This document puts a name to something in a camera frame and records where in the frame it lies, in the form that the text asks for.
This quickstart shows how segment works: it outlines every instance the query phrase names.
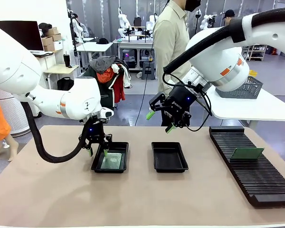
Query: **cardboard box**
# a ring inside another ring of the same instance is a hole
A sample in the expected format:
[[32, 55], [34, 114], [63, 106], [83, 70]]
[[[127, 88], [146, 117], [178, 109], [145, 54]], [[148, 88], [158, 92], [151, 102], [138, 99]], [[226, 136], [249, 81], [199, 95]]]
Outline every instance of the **cardboard box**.
[[62, 40], [60, 33], [59, 33], [59, 34], [55, 34], [55, 35], [49, 35], [49, 37], [52, 37], [52, 38], [53, 38], [53, 41]]
[[54, 44], [43, 46], [44, 51], [55, 51]]
[[54, 41], [54, 48], [55, 48], [55, 51], [61, 50], [63, 48], [62, 40]]
[[47, 31], [47, 33], [46, 33], [47, 36], [49, 36], [49, 35], [56, 35], [56, 34], [58, 34], [57, 27], [50, 28], [50, 29]]
[[42, 40], [43, 46], [48, 46], [48, 45], [54, 44], [52, 37], [43, 37], [43, 38], [41, 38], [41, 40]]

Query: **ribbed black rack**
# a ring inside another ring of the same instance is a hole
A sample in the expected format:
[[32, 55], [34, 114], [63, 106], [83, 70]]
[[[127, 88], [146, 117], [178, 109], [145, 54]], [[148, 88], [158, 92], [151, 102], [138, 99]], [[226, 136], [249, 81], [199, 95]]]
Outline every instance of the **ribbed black rack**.
[[255, 148], [243, 127], [210, 127], [210, 137], [254, 207], [285, 207], [285, 178], [264, 156], [257, 160], [231, 160], [236, 148]]

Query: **orange stripe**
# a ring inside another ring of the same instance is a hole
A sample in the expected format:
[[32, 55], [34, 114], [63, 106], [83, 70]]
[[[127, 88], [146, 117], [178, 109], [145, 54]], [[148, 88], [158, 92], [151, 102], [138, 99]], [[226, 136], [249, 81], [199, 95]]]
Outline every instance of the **orange stripe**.
[[242, 62], [243, 62], [243, 61], [241, 60], [241, 58], [239, 58], [239, 59], [238, 59], [238, 62], [237, 62], [237, 65], [240, 66], [240, 65], [242, 64]]
[[222, 73], [220, 73], [222, 76], [225, 76], [226, 74], [228, 74], [229, 73], [229, 69], [228, 68], [226, 68]]

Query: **black screen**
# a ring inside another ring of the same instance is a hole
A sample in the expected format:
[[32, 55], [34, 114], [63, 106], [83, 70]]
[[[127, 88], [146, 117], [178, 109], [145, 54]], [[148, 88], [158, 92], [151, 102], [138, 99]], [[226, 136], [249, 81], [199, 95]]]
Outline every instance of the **black screen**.
[[36, 21], [2, 20], [0, 29], [5, 31], [27, 50], [43, 51]]

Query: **black tray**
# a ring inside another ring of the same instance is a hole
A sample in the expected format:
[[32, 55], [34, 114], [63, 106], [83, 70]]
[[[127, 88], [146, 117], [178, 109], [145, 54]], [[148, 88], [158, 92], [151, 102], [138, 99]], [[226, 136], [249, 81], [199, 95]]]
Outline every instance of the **black tray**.
[[243, 127], [210, 127], [218, 152], [249, 203], [254, 207], [285, 207], [285, 178], [261, 154], [256, 160], [230, 160], [236, 148], [255, 148]]
[[104, 160], [104, 150], [98, 146], [91, 170], [95, 172], [109, 172], [109, 173], [123, 173], [127, 169], [127, 154], [128, 154], [129, 143], [128, 142], [112, 142], [108, 153], [121, 153], [122, 158], [119, 169], [102, 169], [101, 165]]
[[152, 150], [157, 172], [185, 172], [188, 169], [179, 142], [152, 142]]

